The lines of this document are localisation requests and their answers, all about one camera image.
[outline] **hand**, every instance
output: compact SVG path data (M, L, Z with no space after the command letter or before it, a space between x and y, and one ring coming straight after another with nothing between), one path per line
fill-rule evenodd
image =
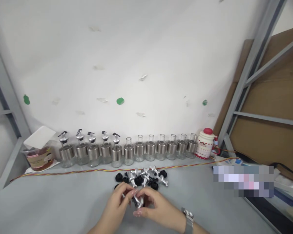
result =
M137 193L133 187L125 182L120 183L107 201L106 207L98 223L88 232L91 233L114 233L120 226L127 205Z
M179 233L185 232L186 216L167 201L158 191L145 187L136 196L144 196L145 207L134 211L134 216L149 218Z

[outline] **table surface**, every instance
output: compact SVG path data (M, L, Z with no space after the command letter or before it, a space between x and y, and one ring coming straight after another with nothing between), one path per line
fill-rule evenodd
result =
M144 161L122 169L205 163L200 159ZM110 165L97 167L112 169ZM59 165L46 173L88 170ZM273 229L233 192L213 182L211 165L167 169L169 186L161 192L177 208L185 207L197 223L210 233L275 233ZM0 191L0 233L87 233L99 220L117 184L117 172L87 172L68 175L29 176L13 181ZM117 233L172 233L156 223L134 217L128 207Z

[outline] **metal spout cap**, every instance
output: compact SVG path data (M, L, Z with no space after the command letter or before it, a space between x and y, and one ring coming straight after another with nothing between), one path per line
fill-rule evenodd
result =
M60 142L65 142L68 141L68 137L66 136L67 131L62 132L60 135L58 135L58 137L61 137L59 139Z
M113 133L113 136L114 136L113 142L115 144L118 144L120 141L120 139L119 139L120 135L118 135L117 133Z
M106 131L102 131L102 134L103 134L103 136L102 136L103 141L107 141L107 139L108 139L107 132Z
M84 135L81 134L81 130L82 130L82 129L80 128L80 129L78 129L78 131L77 131L77 134L76 134L76 139L77 139L77 140L83 140L84 137L85 137Z
M88 132L88 135L89 135L89 141L90 141L91 143L94 143L95 140L97 139L97 137L94 136L94 133L92 133L92 132Z

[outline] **wristwatch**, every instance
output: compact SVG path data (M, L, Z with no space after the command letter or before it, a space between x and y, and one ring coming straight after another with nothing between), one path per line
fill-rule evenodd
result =
M186 210L185 208L181 208L181 211L186 215L186 230L185 234L193 234L193 214Z

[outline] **oil dispenser bottle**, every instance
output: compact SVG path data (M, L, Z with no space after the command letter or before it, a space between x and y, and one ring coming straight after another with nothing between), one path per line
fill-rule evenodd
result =
M112 167L113 168L118 168L123 164L123 158L122 158L122 147L119 144L119 137L117 133L113 133L114 139L114 145L112 147Z
M126 138L126 145L124 145L125 165L130 166L133 164L133 144L131 143L131 137Z
M156 158L158 160L163 161L166 157L166 148L167 148L167 142L165 141L165 134L160 135L160 139L157 141L157 155Z
M138 141L136 142L136 154L135 154L135 160L137 162L142 162L144 160L144 149L146 144L143 142L143 136L138 135Z
M78 145L76 145L77 163L79 165L85 165L89 163L89 156L87 151L88 143L85 142L85 136L81 134L81 130L81 128L78 129L76 134L76 139L78 140Z
M171 134L170 135L170 140L168 141L166 157L169 160L175 160L176 159L176 152L177 152L177 147L178 147L178 144L176 142L176 137L177 136L175 134Z
M177 149L177 158L185 159L186 158L186 150L188 146L188 142L186 140L187 135L182 133L178 142L178 149Z
M64 131L58 136L61 137L60 142L62 144L62 147L59 149L59 153L62 160L61 166L63 168L68 168L75 164L74 146L72 144L69 144L66 134L67 131Z
M191 133L190 139L187 140L188 146L186 151L186 156L188 158L195 158L195 151L198 146L198 143L196 142L197 135L195 133Z
M149 140L146 143L146 160L154 161L156 154L156 143L154 142L154 135L149 135Z
M101 162L99 145L95 143L95 140L97 139L97 137L94 136L94 133L88 132L88 135L89 135L89 142L90 142L87 148L88 156L89 156L88 165L90 167L96 167Z
M102 131L103 144L101 145L102 163L109 164L112 162L112 144L108 141L108 134Z

